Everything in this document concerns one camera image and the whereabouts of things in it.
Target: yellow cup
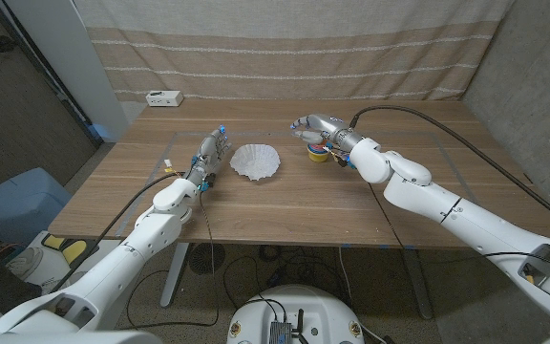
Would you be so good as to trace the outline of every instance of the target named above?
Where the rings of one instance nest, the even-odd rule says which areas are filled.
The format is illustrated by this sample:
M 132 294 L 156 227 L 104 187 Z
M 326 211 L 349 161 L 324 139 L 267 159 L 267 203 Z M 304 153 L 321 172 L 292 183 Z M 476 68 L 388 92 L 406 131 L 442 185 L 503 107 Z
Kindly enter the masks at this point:
M 307 147 L 307 151 L 309 152 L 309 158 L 312 160 L 312 161 L 315 161 L 315 162 L 324 162 L 328 159 L 328 152 L 324 152 L 324 153 L 315 153 L 315 152 L 312 152 L 311 149 L 309 149 L 309 147 Z

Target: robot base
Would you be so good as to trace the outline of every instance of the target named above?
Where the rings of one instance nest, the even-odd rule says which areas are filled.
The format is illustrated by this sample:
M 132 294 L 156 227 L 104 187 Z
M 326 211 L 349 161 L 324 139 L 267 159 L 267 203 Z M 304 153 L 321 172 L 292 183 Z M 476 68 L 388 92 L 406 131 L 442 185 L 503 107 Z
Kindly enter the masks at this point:
M 331 294 L 309 286 L 285 285 L 275 287 L 262 292 L 265 299 L 273 299 L 282 304 L 286 309 L 287 320 L 285 324 L 273 323 L 275 315 L 266 302 L 253 302 L 239 308 L 230 321 L 228 328 L 227 344 L 359 344 L 364 343 L 364 336 L 355 313 L 341 300 Z M 249 301 L 260 300 L 256 295 Z M 277 313 L 278 320 L 283 322 L 284 311 L 274 302 L 270 304 Z M 299 326 L 299 313 L 301 320 L 301 335 L 306 341 L 302 341 L 295 334 L 278 335 L 270 338 L 271 330 L 277 329 L 281 333 L 290 333 Z

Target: white power strip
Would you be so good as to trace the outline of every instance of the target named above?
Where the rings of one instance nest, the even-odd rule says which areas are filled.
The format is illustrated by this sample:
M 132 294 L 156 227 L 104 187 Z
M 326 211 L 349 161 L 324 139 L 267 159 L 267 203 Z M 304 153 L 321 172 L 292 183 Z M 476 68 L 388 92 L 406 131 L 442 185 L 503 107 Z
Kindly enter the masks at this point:
M 150 91 L 145 99 L 150 106 L 180 106 L 183 96 L 180 91 Z

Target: white coffee filter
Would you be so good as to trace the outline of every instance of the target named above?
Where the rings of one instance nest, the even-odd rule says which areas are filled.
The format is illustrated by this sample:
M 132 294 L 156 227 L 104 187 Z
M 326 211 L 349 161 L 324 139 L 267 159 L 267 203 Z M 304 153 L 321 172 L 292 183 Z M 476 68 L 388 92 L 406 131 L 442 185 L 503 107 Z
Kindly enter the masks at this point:
M 246 144 L 230 159 L 230 166 L 251 181 L 272 176 L 279 164 L 277 151 L 266 144 Z

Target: table leg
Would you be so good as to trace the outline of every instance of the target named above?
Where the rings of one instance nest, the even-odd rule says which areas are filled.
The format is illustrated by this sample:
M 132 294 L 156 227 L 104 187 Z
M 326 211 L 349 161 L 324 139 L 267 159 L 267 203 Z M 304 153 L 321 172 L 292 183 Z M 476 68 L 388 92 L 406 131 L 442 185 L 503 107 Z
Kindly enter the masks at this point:
M 426 320 L 432 319 L 434 313 L 432 304 L 430 303 L 430 297 L 428 296 L 428 288 L 426 288 L 424 273 L 419 263 L 417 250 L 403 249 L 402 258 L 407 267 L 407 273 L 411 278 L 412 289 L 415 292 L 415 299 L 417 300 L 417 307 L 419 308 L 419 315 Z
M 186 262 L 186 253 L 189 246 L 190 244 L 188 243 L 178 243 L 176 245 L 176 251 L 173 254 L 171 267 L 169 267 L 169 273 L 167 274 L 167 280 L 164 283 L 164 290 L 160 296 L 161 307 L 168 307 L 173 301 L 174 292 L 180 280 L 183 265 Z

